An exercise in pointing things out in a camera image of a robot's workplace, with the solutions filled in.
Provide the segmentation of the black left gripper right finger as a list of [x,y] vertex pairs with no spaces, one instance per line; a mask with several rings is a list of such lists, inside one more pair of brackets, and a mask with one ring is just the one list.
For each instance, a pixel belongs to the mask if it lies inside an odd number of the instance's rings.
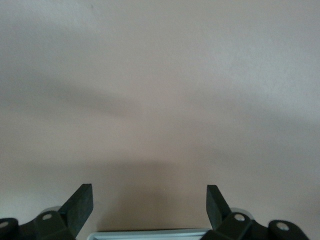
[[248,214],[232,211],[217,185],[206,187],[206,212],[212,229],[204,240],[308,240],[294,223],[272,220],[268,226],[259,224]]

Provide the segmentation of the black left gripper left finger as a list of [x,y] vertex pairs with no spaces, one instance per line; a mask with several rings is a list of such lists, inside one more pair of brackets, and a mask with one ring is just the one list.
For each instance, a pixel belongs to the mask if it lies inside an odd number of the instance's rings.
[[75,240],[94,208],[93,186],[82,184],[58,209],[43,211],[20,225],[16,218],[0,220],[2,240]]

